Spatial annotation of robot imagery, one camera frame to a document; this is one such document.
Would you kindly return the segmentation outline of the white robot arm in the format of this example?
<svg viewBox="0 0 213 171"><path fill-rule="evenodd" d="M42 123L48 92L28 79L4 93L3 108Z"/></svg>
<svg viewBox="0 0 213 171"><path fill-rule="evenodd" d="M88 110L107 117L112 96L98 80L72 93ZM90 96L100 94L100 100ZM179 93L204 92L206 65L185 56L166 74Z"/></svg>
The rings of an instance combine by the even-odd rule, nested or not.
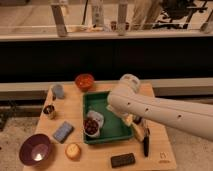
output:
<svg viewBox="0 0 213 171"><path fill-rule="evenodd" d="M140 80L124 74L108 94L110 110L119 117L134 114L213 141L213 105L149 97L139 89Z"/></svg>

